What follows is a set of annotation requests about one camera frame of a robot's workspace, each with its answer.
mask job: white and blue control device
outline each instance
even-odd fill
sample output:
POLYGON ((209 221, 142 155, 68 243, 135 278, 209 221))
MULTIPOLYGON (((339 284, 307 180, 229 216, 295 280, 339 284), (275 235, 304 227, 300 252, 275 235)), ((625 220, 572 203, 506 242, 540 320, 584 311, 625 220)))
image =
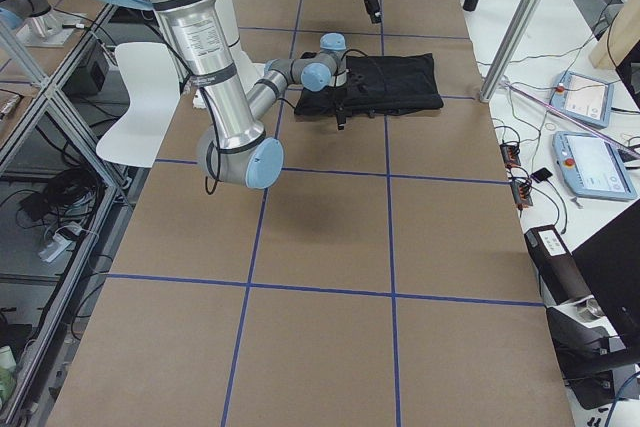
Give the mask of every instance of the white and blue control device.
POLYGON ((560 75, 549 104, 596 128, 609 125, 613 85, 566 71, 560 75))
POLYGON ((604 140, 586 133, 556 132, 553 148, 565 183, 578 197, 637 197, 617 149, 604 140))

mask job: power socket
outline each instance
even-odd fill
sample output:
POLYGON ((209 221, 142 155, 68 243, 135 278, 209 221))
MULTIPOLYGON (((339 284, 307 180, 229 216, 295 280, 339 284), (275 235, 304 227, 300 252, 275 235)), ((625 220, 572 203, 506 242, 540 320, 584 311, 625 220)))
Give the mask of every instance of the power socket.
POLYGON ((78 240, 80 233, 84 229, 76 222, 69 222, 68 224, 60 227, 53 234, 53 239, 47 244, 47 246, 38 252, 44 262, 53 262, 58 256, 66 250, 72 243, 78 240))

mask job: white table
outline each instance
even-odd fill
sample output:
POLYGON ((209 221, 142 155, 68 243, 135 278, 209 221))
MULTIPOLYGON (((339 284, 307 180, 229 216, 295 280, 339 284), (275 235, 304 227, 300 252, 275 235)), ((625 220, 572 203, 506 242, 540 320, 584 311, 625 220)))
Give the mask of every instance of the white table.
MULTIPOLYGON (((484 64, 492 62, 519 2, 520 0, 480 0, 474 12, 465 12, 475 56, 479 62, 480 72, 483 75, 487 73, 489 68, 488 65, 484 64)), ((581 47, 590 36, 591 29, 582 18, 573 0, 542 0, 514 54, 513 60, 527 56, 564 54, 572 49, 581 47)), ((615 71, 598 70, 591 66, 588 55, 595 45, 596 40, 592 38, 580 51, 576 50, 562 57, 542 57, 511 63, 505 75, 511 82, 523 82, 529 84, 529 86, 545 88, 552 86, 558 75, 571 66, 573 71, 604 81, 619 80, 615 71)), ((542 100, 548 101, 551 90, 538 90, 529 86, 519 85, 518 87, 542 100)), ((535 153, 536 142, 524 142, 521 144, 520 158, 529 173, 535 172, 542 167, 546 167, 553 172, 554 176, 550 181, 558 189, 567 207, 568 227, 562 237, 568 248, 574 250, 620 212, 629 207, 631 202, 580 198, 578 199, 582 207, 580 208, 578 204, 571 200, 575 196, 562 180, 562 174, 556 163, 551 145, 554 132, 560 130, 579 131, 579 129, 568 121, 550 115, 543 122, 545 110, 542 107, 523 99, 515 93, 512 94, 511 99, 517 117, 535 126, 542 126, 542 135, 537 153, 535 153)), ((614 84, 613 106, 626 110, 638 110, 621 82, 614 84)), ((537 136, 535 129, 514 118, 508 96, 504 90, 496 92, 490 101, 490 108, 495 119, 500 119, 506 125, 513 127, 518 131, 522 139, 531 139, 537 136)), ((501 125, 500 121, 495 121, 495 125, 501 125)), ((497 130, 499 139, 502 138, 503 131, 505 129, 497 130)), ((610 125, 603 132, 626 145, 631 136, 640 135, 640 115, 612 113, 610 125)), ((515 135, 512 132, 505 132, 505 139, 514 140, 515 135)), ((640 172, 631 171, 630 176, 636 189, 639 189, 640 172)), ((558 204, 560 203, 557 194, 548 184, 537 184, 536 188, 548 194, 558 204)), ((544 196, 533 192, 532 199, 534 206, 524 209, 522 214, 521 225, 523 232, 535 226, 553 223, 556 217, 555 207, 544 196)), ((563 225, 564 215, 562 214, 557 230, 560 231, 563 225)), ((571 314, 575 309, 572 306, 566 306, 561 307, 561 310, 571 314)), ((611 329, 606 319, 591 323, 589 327, 602 324, 611 329)), ((597 410, 584 410, 570 390, 568 390, 568 395, 572 401, 572 411, 577 426, 586 425, 593 416, 596 418, 602 417, 600 425, 604 425, 606 413, 603 415, 598 413, 597 410)), ((621 402, 616 406, 611 427, 635 426, 639 418, 640 401, 621 402)))

